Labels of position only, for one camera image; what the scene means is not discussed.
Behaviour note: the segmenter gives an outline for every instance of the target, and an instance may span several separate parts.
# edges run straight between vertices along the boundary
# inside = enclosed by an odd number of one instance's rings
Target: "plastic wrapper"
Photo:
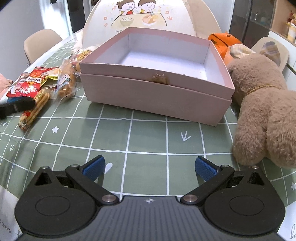
[[[74,53],[70,56],[70,62],[75,66],[77,72],[80,74],[81,73],[81,69],[79,66],[79,63],[86,57],[88,56],[90,53],[92,53],[97,47],[92,46],[86,49],[83,48],[78,48],[76,50],[74,50]]]
[[[33,121],[36,119],[38,113],[54,95],[55,86],[47,86],[41,89],[34,97],[36,106],[33,110],[24,111],[19,120],[19,127],[22,130],[26,130],[30,127]]]
[[[11,86],[7,93],[7,97],[31,97],[34,98],[40,88],[49,78],[56,78],[58,76],[59,68],[44,68],[35,67],[28,75],[23,73],[18,82]]]
[[[76,78],[79,73],[69,59],[64,59],[59,70],[55,100],[61,101],[73,97],[76,93]]]

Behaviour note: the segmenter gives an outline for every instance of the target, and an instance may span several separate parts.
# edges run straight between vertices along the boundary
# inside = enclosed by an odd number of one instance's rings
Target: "jar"
[[[294,43],[296,37],[296,26],[292,23],[290,23],[289,32],[287,39]]]
[[[290,27],[290,23],[285,23],[282,35],[285,36],[286,38],[288,37],[289,27]]]

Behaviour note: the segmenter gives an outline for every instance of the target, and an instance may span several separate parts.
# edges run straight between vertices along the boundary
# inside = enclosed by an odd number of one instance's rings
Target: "cartoon boy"
[[[141,8],[141,13],[151,13],[151,15],[154,15],[152,10],[155,8],[155,4],[155,0],[140,0],[138,5]]]
[[[135,2],[134,0],[123,0],[121,2],[118,2],[116,5],[118,5],[118,9],[121,11],[120,15],[129,15],[133,14],[134,11],[136,11]]]

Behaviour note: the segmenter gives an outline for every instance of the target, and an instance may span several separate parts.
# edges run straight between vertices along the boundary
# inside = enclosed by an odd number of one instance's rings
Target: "table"
[[[75,35],[54,46],[35,66],[59,66],[71,54]],[[238,165],[231,154],[237,118],[229,108],[217,127],[137,110],[89,102],[81,82],[74,98],[59,106],[47,104],[26,132],[19,116],[0,122],[0,184],[20,197],[41,166],[64,170],[97,155],[107,167],[103,187],[123,195],[177,195],[203,183],[194,162],[204,156],[217,165]],[[296,169],[276,167],[264,159],[259,166],[285,206],[296,200]]]

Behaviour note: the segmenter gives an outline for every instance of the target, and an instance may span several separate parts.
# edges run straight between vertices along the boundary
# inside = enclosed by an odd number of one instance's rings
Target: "pink cloth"
[[[0,74],[0,99],[6,94],[11,85],[12,80],[8,80],[3,74]]]

